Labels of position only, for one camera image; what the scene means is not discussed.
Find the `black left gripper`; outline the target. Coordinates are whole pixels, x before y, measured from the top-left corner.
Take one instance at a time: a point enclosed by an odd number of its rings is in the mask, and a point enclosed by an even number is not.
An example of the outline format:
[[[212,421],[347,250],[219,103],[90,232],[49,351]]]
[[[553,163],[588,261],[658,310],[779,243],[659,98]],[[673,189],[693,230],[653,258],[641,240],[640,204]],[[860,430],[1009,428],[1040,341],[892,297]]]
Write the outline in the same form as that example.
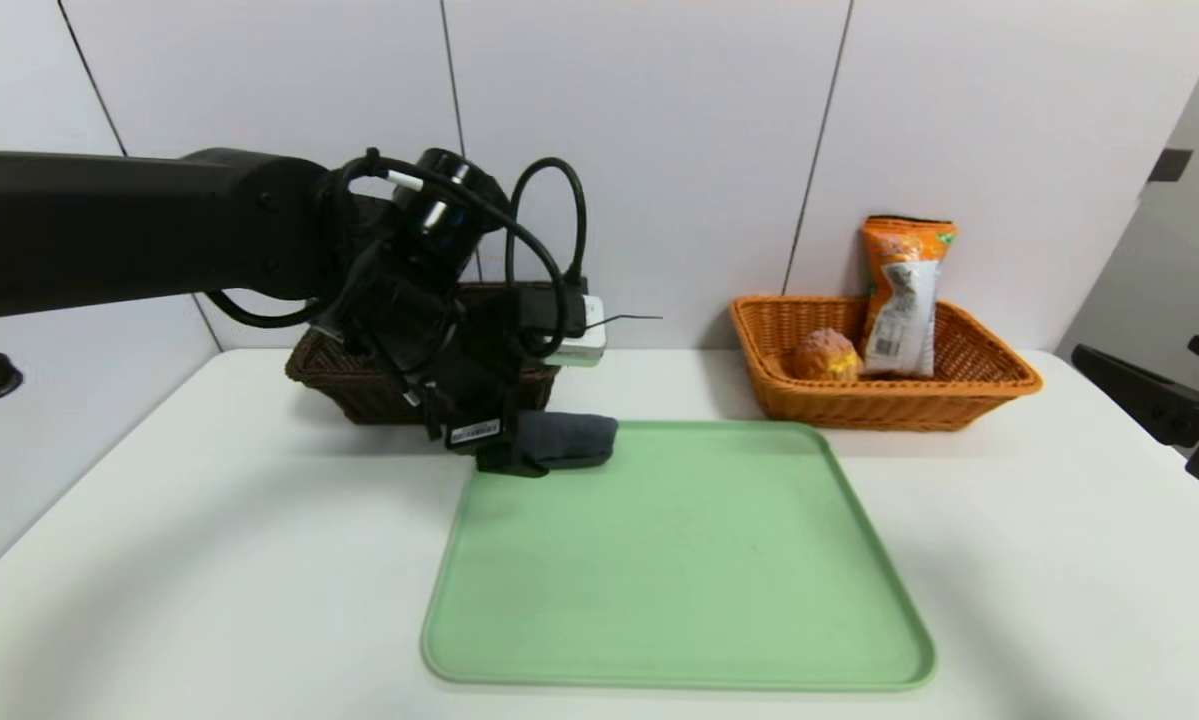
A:
[[[549,468],[523,450],[518,429],[520,374],[489,368],[468,357],[445,359],[445,447],[476,454],[480,473],[540,478]]]

